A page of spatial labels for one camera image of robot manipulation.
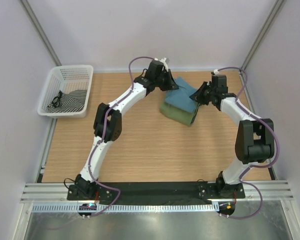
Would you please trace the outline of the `blue tank top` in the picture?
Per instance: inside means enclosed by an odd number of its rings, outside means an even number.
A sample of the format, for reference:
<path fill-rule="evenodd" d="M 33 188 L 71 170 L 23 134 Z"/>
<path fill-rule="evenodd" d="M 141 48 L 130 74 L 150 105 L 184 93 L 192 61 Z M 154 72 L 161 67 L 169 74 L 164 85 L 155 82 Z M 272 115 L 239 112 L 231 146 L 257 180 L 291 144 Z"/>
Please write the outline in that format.
<path fill-rule="evenodd" d="M 175 83 L 178 89 L 168 90 L 164 102 L 188 113 L 194 112 L 197 103 L 190 96 L 197 90 L 180 76 L 175 79 Z"/>

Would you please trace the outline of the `green tank top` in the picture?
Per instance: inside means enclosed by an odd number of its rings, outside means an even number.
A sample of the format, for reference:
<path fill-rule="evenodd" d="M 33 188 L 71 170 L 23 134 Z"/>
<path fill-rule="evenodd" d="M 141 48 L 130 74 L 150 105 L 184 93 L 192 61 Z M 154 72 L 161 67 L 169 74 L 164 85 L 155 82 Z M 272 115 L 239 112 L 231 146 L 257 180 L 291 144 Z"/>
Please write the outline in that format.
<path fill-rule="evenodd" d="M 190 127 L 195 122 L 200 106 L 199 103 L 194 102 L 192 105 L 186 104 L 186 110 L 184 110 L 164 100 L 159 107 L 159 111 L 166 118 Z"/>

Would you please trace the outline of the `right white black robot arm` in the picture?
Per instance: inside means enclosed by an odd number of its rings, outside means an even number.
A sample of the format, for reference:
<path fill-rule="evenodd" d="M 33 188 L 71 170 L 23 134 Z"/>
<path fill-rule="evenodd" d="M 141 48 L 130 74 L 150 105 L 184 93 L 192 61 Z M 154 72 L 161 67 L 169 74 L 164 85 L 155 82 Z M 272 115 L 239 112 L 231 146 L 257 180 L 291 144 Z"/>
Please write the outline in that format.
<path fill-rule="evenodd" d="M 242 187 L 242 178 L 251 168 L 272 158 L 275 154 L 274 123 L 259 118 L 241 104 L 234 93 L 228 92 L 227 77 L 211 74 L 211 81 L 203 82 L 190 96 L 199 105 L 214 105 L 237 125 L 235 158 L 229 167 L 216 178 L 214 189 L 220 198 L 232 198 Z"/>

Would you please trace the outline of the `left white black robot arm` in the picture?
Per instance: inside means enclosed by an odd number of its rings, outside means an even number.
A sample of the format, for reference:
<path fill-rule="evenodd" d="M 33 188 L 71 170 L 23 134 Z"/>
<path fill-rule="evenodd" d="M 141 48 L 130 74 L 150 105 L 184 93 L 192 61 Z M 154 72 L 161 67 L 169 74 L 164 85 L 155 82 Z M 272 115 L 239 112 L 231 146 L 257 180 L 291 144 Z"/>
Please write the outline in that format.
<path fill-rule="evenodd" d="M 161 91 L 177 90 L 167 58 L 145 57 L 151 60 L 141 75 L 131 79 L 130 87 L 112 102 L 100 103 L 94 123 L 94 139 L 88 159 L 69 187 L 68 195 L 79 200 L 92 200 L 98 192 L 98 177 L 104 158 L 110 146 L 122 132 L 122 118 L 138 101 L 144 99 L 155 88 Z"/>

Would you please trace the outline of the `black white striped tank top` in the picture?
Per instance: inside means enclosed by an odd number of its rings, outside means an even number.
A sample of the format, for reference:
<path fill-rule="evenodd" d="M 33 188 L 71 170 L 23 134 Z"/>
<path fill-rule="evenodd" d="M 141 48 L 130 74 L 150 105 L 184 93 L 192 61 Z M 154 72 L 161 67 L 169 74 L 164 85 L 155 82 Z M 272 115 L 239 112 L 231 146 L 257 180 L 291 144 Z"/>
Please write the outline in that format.
<path fill-rule="evenodd" d="M 70 93 L 61 90 L 47 106 L 49 113 L 75 113 L 83 110 L 85 106 L 87 90 L 78 89 Z"/>

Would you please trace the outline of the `white plastic laundry basket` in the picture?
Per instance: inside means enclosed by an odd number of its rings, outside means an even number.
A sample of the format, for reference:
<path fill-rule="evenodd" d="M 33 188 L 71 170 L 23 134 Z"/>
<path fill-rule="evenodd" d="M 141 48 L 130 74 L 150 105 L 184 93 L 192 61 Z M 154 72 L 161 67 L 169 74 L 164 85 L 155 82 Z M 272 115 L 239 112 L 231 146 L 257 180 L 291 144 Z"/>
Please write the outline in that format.
<path fill-rule="evenodd" d="M 50 70 L 41 92 L 37 113 L 40 116 L 58 118 L 84 118 L 87 113 L 94 68 L 91 65 L 64 65 Z M 68 94 L 75 90 L 87 90 L 83 110 L 79 112 L 49 113 L 47 106 L 59 91 Z"/>

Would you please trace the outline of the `right aluminium frame post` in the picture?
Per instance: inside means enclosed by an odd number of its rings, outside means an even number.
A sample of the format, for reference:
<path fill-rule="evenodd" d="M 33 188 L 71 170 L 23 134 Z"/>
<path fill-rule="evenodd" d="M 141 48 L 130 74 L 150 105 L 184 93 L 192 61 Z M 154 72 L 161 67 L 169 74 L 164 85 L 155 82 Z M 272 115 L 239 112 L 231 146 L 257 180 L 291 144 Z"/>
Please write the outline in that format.
<path fill-rule="evenodd" d="M 267 15 L 260 31 L 257 34 L 256 39 L 254 40 L 250 50 L 248 51 L 247 56 L 245 57 L 245 59 L 243 61 L 243 64 L 241 66 L 242 69 L 244 69 L 244 70 L 247 69 L 247 67 L 248 67 L 249 63 L 251 62 L 254 54 L 256 53 L 256 51 L 260 47 L 261 43 L 263 42 L 263 40 L 267 36 L 269 30 L 271 29 L 273 23 L 275 22 L 277 16 L 279 15 L 280 11 L 282 10 L 282 8 L 284 7 L 286 2 L 287 2 L 286 0 L 276 0 L 274 2 L 273 7 L 271 8 L 269 14 Z"/>

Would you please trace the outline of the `aluminium frame post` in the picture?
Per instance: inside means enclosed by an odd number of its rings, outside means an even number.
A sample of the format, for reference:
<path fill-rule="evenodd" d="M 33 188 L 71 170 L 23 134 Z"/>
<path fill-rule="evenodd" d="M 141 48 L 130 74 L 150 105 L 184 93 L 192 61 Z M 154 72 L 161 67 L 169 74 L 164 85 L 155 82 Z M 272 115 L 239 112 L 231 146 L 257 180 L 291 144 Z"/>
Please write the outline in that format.
<path fill-rule="evenodd" d="M 19 0 L 18 2 L 22 6 L 22 8 L 23 8 L 25 14 L 27 15 L 27 17 L 29 18 L 34 30 L 37 32 L 43 46 L 47 50 L 48 55 L 50 56 L 50 58 L 52 59 L 54 64 L 57 67 L 62 66 L 62 63 L 61 63 L 57 53 L 55 52 L 48 36 L 46 35 L 39 19 L 37 18 L 32 6 L 29 3 L 29 1 L 28 0 Z"/>
<path fill-rule="evenodd" d="M 247 56 L 245 57 L 245 59 L 243 61 L 243 64 L 241 66 L 242 69 L 244 69 L 244 70 L 247 69 L 247 67 L 248 67 L 249 63 L 251 62 L 254 54 L 256 53 L 256 51 L 260 47 L 261 43 L 263 42 L 263 40 L 267 36 L 269 30 L 271 29 L 273 23 L 275 22 L 277 16 L 279 15 L 280 11 L 282 10 L 282 8 L 284 7 L 286 2 L 287 2 L 286 0 L 276 0 L 274 2 L 273 7 L 271 8 L 269 14 L 267 15 L 260 31 L 257 34 L 256 39 L 254 40 L 250 50 L 248 51 Z"/>

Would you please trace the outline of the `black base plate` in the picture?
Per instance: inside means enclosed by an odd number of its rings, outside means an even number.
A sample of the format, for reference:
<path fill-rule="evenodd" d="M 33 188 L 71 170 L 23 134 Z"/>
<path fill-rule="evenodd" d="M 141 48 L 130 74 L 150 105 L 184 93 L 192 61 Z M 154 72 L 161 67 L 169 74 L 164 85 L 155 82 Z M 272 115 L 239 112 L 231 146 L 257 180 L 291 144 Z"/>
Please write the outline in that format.
<path fill-rule="evenodd" d="M 218 199 L 244 199 L 245 192 L 241 183 L 221 184 L 203 180 L 186 182 L 105 182 L 107 189 L 95 183 L 89 187 L 71 184 L 66 199 L 69 201 L 99 200 L 108 205 L 117 196 L 116 205 L 136 206 L 172 206 L 201 205 Z"/>

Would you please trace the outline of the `aluminium front rail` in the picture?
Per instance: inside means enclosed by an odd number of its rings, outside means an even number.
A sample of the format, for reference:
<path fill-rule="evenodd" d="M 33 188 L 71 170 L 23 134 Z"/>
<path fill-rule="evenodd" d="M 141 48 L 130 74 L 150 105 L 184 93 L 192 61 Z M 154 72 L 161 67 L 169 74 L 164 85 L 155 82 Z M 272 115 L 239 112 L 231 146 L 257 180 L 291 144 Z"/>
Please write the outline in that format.
<path fill-rule="evenodd" d="M 253 180 L 243 185 L 246 199 L 259 200 L 259 194 L 254 185 L 261 192 L 265 201 L 292 201 L 294 199 L 291 188 L 286 180 Z M 68 190 L 62 183 L 27 183 L 20 197 L 21 203 L 53 203 L 65 202 Z"/>

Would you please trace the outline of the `left aluminium frame post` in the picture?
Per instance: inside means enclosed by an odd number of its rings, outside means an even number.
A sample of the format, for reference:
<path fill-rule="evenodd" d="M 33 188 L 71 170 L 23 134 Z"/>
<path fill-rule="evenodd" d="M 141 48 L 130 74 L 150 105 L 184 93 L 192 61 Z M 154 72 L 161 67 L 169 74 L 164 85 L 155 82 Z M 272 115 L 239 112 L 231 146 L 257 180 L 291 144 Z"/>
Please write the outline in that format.
<path fill-rule="evenodd" d="M 28 0 L 19 0 L 18 2 L 22 6 L 22 8 L 23 8 L 25 14 L 27 15 L 27 17 L 29 18 L 34 30 L 37 32 L 43 46 L 47 50 L 48 55 L 50 56 L 50 58 L 52 59 L 54 64 L 57 67 L 62 66 L 62 63 L 61 63 L 57 53 L 55 52 L 48 36 L 46 35 L 39 19 L 37 18 L 32 6 L 29 3 L 29 1 Z"/>

